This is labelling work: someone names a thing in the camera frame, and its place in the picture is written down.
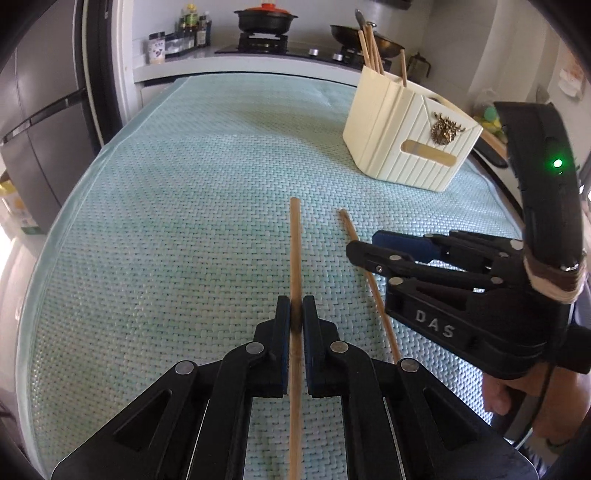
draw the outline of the refrigerator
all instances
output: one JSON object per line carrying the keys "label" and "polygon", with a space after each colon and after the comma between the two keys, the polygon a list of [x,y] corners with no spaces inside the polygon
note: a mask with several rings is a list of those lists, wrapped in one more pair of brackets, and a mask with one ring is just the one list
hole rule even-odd
{"label": "refrigerator", "polygon": [[0,155],[45,232],[101,146],[121,128],[111,3],[37,2],[20,17],[0,58]]}

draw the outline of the orange pot lid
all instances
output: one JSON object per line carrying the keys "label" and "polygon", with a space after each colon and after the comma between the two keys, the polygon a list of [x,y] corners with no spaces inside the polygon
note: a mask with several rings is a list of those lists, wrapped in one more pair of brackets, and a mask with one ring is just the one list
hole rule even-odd
{"label": "orange pot lid", "polygon": [[252,7],[247,8],[246,10],[263,10],[265,12],[277,12],[278,14],[288,14],[291,15],[287,10],[283,10],[281,8],[277,8],[275,4],[268,4],[263,2],[260,7]]}

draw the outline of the decorative metal emblem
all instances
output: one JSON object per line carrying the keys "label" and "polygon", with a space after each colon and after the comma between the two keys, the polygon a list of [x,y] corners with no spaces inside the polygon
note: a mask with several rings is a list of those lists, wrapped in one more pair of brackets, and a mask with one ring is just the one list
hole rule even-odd
{"label": "decorative metal emblem", "polygon": [[452,122],[449,118],[443,118],[440,113],[434,113],[437,122],[431,127],[431,138],[437,145],[449,145],[458,133],[466,131],[461,125]]}

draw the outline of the black cable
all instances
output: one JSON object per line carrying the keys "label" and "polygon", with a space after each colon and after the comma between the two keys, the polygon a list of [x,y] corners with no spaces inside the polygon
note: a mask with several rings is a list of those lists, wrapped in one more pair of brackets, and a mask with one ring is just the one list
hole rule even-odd
{"label": "black cable", "polygon": [[550,380],[552,379],[552,373],[554,372],[554,367],[556,367],[556,363],[552,362],[548,364],[548,368],[546,369],[546,375],[544,377],[544,383],[542,384],[542,390],[540,391],[540,396],[538,401],[535,404],[534,412],[531,416],[531,420],[527,423],[527,426],[524,428],[523,433],[519,436],[519,438],[513,442],[513,446],[515,450],[519,450],[523,447],[523,444],[527,441],[527,439],[531,435],[532,426],[535,422],[535,419],[540,413],[544,400],[546,398],[546,393],[548,391],[548,387],[550,386]]}
{"label": "black cable", "polygon": [[572,304],[562,304],[560,306],[560,310],[558,311],[558,321],[554,327],[554,331],[552,332],[551,336],[551,345],[548,348],[548,368],[546,370],[546,375],[544,377],[544,383],[542,384],[542,389],[540,391],[540,396],[538,397],[538,401],[535,404],[533,415],[531,419],[528,421],[526,428],[524,428],[523,433],[517,438],[515,442],[513,442],[513,446],[519,450],[523,444],[527,441],[530,437],[532,426],[535,422],[535,419],[540,413],[542,408],[542,404],[544,403],[544,399],[546,397],[546,393],[548,391],[548,387],[550,386],[550,380],[552,379],[552,373],[556,367],[556,358],[558,355],[558,350],[560,349],[561,345],[564,343],[564,339],[566,338],[566,332],[568,326],[571,322],[574,313],[574,303]]}

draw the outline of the spoon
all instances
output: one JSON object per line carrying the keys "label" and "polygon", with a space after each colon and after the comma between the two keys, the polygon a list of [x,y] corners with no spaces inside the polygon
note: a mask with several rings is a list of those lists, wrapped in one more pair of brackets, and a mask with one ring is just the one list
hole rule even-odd
{"label": "spoon", "polygon": [[355,18],[357,19],[357,23],[359,24],[359,28],[363,30],[367,22],[365,21],[365,17],[359,8],[355,9]]}

